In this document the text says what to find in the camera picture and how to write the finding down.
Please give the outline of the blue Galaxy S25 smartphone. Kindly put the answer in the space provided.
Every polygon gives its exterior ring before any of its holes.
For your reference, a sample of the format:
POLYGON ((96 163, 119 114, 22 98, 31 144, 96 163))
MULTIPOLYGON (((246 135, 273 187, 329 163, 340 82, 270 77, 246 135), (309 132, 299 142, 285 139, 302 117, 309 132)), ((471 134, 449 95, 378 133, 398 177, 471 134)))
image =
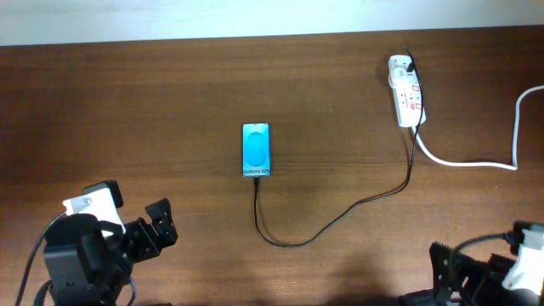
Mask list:
POLYGON ((271 174, 269 124, 242 125, 242 174, 263 177, 271 174))

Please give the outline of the white power strip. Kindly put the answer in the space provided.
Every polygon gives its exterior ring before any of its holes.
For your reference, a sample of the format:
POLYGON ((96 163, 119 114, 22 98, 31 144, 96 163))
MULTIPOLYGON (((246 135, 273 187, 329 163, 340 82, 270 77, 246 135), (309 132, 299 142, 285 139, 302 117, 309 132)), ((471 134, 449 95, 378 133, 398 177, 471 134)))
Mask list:
MULTIPOLYGON (((388 71, 395 67, 404 67, 408 71, 415 69, 415 64, 408 55, 393 55, 388 60, 388 71)), ((422 106, 422 86, 405 86, 403 88, 392 88, 394 105, 398 124, 401 128, 415 128, 418 124, 426 121, 425 111, 422 106)))

